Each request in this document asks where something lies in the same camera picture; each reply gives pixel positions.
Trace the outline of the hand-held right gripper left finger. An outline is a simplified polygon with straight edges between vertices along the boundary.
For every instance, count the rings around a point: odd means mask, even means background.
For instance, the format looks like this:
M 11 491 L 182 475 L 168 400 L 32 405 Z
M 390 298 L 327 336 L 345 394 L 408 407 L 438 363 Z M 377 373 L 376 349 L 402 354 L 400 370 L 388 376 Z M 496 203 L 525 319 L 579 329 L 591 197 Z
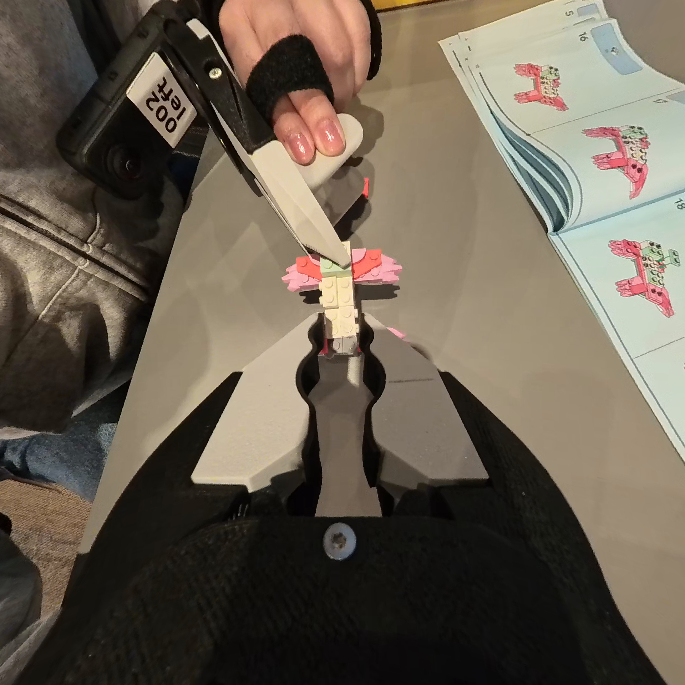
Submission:
M 303 482 L 313 502 L 321 490 L 315 409 L 321 315 L 313 314 L 247 364 L 192 473 L 194 484 L 284 483 L 286 497 Z

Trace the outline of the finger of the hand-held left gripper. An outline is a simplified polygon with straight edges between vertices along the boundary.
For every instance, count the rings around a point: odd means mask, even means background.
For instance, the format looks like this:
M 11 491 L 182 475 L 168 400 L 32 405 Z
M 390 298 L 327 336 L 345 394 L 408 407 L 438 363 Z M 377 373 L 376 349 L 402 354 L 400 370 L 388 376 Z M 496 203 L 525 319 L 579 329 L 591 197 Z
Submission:
M 247 156 L 247 166 L 290 233 L 305 248 L 348 267 L 351 258 L 296 164 L 279 141 Z
M 268 143 L 248 153 L 235 149 L 259 189 L 304 250 L 317 252 L 317 200 L 280 143 Z

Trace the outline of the pink brick animal model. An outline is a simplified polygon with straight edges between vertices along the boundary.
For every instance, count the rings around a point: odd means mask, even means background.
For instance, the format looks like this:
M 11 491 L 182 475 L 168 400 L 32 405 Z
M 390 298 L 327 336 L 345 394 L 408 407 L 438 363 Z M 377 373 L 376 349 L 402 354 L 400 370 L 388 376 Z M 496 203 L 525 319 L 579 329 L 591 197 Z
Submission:
M 322 256 L 300 256 L 282 277 L 293 293 L 318 290 L 324 312 L 321 355 L 350 356 L 360 353 L 359 313 L 355 287 L 395 284 L 402 266 L 380 249 L 351 248 L 343 243 L 351 265 L 343 268 Z

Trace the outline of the open light blue instruction booklet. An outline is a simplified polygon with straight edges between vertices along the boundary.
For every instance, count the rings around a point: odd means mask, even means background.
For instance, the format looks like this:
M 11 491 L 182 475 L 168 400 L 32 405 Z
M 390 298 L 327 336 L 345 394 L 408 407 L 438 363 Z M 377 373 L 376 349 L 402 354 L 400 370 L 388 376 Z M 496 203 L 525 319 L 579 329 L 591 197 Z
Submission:
M 439 45 L 683 458 L 684 85 L 602 1 L 551 1 Z

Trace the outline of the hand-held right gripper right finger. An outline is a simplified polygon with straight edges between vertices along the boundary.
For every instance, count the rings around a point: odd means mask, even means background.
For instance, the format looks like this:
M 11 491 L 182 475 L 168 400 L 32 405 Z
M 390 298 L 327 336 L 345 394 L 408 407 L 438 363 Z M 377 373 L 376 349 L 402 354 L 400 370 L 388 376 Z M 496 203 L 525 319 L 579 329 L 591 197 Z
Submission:
M 488 474 L 433 363 L 365 316 L 365 475 L 395 501 L 419 486 L 484 483 Z

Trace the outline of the person's grey hoodie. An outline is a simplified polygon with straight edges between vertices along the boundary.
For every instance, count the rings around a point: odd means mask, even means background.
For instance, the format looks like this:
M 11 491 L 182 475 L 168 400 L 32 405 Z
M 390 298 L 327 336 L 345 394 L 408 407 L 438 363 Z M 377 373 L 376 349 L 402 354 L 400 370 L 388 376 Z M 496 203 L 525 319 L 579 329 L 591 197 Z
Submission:
M 152 1 L 1 2 L 1 438 L 58 433 L 131 378 L 182 213 L 160 190 L 122 201 L 73 170 L 56 135 Z

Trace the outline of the grey desk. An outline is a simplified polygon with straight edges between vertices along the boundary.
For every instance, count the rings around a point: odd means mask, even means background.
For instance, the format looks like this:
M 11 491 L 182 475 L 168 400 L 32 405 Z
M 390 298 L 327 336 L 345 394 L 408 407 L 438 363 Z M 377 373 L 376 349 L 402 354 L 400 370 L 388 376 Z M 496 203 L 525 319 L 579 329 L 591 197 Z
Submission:
M 350 110 L 371 197 L 355 238 L 398 259 L 364 302 L 502 420 L 547 469 L 614 601 L 668 684 L 684 683 L 684 464 L 544 235 L 438 41 L 539 1 L 381 15 L 379 75 Z M 208 142 L 81 542 L 159 443 L 230 372 L 309 316 L 281 282 L 299 253 Z

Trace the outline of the person's blue jeans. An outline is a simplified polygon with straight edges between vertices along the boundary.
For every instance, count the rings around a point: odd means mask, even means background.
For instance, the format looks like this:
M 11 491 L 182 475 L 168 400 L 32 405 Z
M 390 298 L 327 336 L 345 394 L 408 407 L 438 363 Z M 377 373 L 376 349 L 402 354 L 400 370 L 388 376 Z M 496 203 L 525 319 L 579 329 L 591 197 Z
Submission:
M 1 475 L 51 482 L 93 501 L 123 409 L 127 386 L 73 418 L 60 434 L 1 441 Z

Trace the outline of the person's left hand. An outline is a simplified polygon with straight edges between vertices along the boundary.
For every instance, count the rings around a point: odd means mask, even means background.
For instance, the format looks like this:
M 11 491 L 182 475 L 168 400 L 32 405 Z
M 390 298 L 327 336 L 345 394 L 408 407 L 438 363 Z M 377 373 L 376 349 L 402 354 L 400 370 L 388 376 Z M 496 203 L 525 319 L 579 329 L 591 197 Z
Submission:
M 338 156 L 346 147 L 338 113 L 361 91 L 371 65 L 371 28 L 360 1 L 224 1 L 218 25 L 242 86 L 278 41 L 309 39 L 328 75 L 334 100 L 321 90 L 299 90 L 275 103 L 271 125 L 297 164 L 316 153 Z

